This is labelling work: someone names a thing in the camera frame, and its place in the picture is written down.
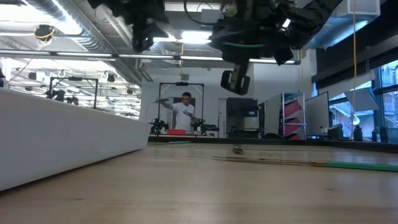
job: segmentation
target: red shelf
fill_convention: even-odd
[[[300,124],[301,121],[298,118],[290,118],[290,119],[286,119],[285,123],[289,123],[289,124]],[[302,126],[300,125],[289,125],[289,124],[285,124],[285,136],[288,136],[290,134],[292,134],[293,132],[295,132],[296,130],[300,129]],[[281,126],[279,131],[282,133],[284,132],[284,127]]]
[[[285,104],[285,118],[301,110],[302,107],[298,100]]]

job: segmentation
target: cable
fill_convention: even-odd
[[[248,44],[235,44],[231,42],[223,42],[225,45],[229,45],[232,47],[240,47],[240,48],[247,48],[247,49],[254,49],[254,48],[261,48],[265,46],[264,44],[254,44],[254,45],[248,45]]]
[[[186,15],[188,16],[188,18],[191,21],[196,22],[197,24],[207,25],[207,26],[214,26],[217,24],[216,22],[200,22],[200,21],[192,18],[192,16],[189,14],[188,9],[187,9],[187,0],[184,0],[184,11],[185,11]]]
[[[44,38],[45,38],[44,41],[47,41],[47,39],[48,39],[50,36],[52,36],[52,35],[54,34],[54,32],[55,32],[56,29],[52,30],[52,32],[51,32],[50,34],[47,34],[47,35],[44,35],[44,36],[37,36],[37,35],[36,35],[36,30],[37,30],[37,29],[35,29],[35,30],[33,31],[33,34],[35,35],[35,37],[38,38],[38,39],[44,39]]]
[[[205,3],[206,5],[208,5],[211,9],[213,9],[213,6],[211,6],[211,4],[208,4],[207,2],[202,1],[202,2],[199,3],[199,5],[198,5],[198,7],[197,7],[197,12],[199,11],[199,7],[200,7],[203,3]]]
[[[49,38],[49,35],[45,37],[44,42],[45,42],[48,38]],[[40,46],[37,48],[37,50],[41,50],[43,47],[44,47],[43,45],[40,45]],[[34,58],[34,57],[35,57],[35,56],[33,55],[33,56],[30,58],[30,60],[26,63],[26,65],[24,66],[24,68],[22,68],[22,69],[18,72],[17,75],[15,75],[14,77],[10,78],[9,82],[11,82],[11,81],[13,81],[15,78],[17,78],[17,77],[25,70],[25,68],[33,61],[33,58]]]
[[[354,11],[353,11],[353,24],[354,24],[354,92],[353,92],[353,111],[351,114],[351,139],[353,140],[354,136],[354,114],[355,114],[355,92],[356,92],[356,76],[358,72],[358,66],[356,64],[356,0],[354,0]]]

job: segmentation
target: fluorescent light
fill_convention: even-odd
[[[94,53],[76,53],[76,52],[57,52],[59,56],[77,56],[77,57],[112,57],[111,54]]]
[[[90,93],[90,92],[88,92],[88,91],[86,91],[86,90],[80,90],[80,91],[83,92],[83,93],[89,94],[89,95],[91,95],[91,96],[95,96],[95,94]]]
[[[211,42],[210,36],[211,32],[208,31],[183,31],[181,42],[184,44],[207,44]]]
[[[104,61],[104,62],[115,62],[116,58],[87,58],[89,61]]]
[[[50,55],[50,52],[42,52],[38,50],[0,50],[0,54]]]
[[[250,59],[251,63],[276,63],[275,59],[272,58],[260,58],[260,59],[256,59],[256,58],[251,58]],[[285,64],[287,65],[293,65],[295,64],[295,61],[293,60],[288,60],[287,62],[285,62]]]
[[[34,35],[32,32],[23,33],[23,32],[0,32],[0,36],[8,36],[8,37],[26,37]]]
[[[173,36],[169,38],[154,38],[154,42],[178,42],[184,44],[208,44],[211,41],[209,37],[211,32],[208,31],[183,31],[181,34],[182,39],[176,39]]]
[[[75,88],[75,87],[68,87],[67,90],[71,91],[71,92],[74,92],[74,93],[79,93],[80,92],[80,90],[78,88]]]
[[[60,82],[61,85],[63,86],[70,86],[69,84],[67,84],[66,82]]]
[[[216,61],[221,62],[223,58],[220,57],[197,57],[197,56],[181,56],[182,60],[205,60],[205,61]]]
[[[94,89],[91,86],[82,86],[81,88]],[[98,88],[102,89],[102,90],[113,90],[114,89],[113,87],[110,87],[110,86],[99,86]]]
[[[173,55],[119,55],[121,58],[141,58],[141,59],[174,59]]]
[[[165,2],[165,11],[183,12],[184,6],[182,2]],[[188,2],[188,12],[200,12],[202,9],[214,9],[219,10],[221,7],[220,3],[206,3],[200,4],[200,2]]]
[[[283,28],[288,28],[289,24],[290,24],[290,19],[286,19],[286,21],[284,22],[284,24],[282,25]]]

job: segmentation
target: wooden table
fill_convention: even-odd
[[[58,175],[0,195],[0,223],[398,223],[396,173],[211,159],[231,148],[149,146]],[[331,147],[242,148],[253,158],[398,164],[395,154]]]

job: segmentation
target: green strip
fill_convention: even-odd
[[[325,162],[325,167],[398,172],[398,166],[353,162]]]
[[[188,144],[188,143],[192,143],[192,142],[190,142],[190,141],[169,142],[169,144]]]

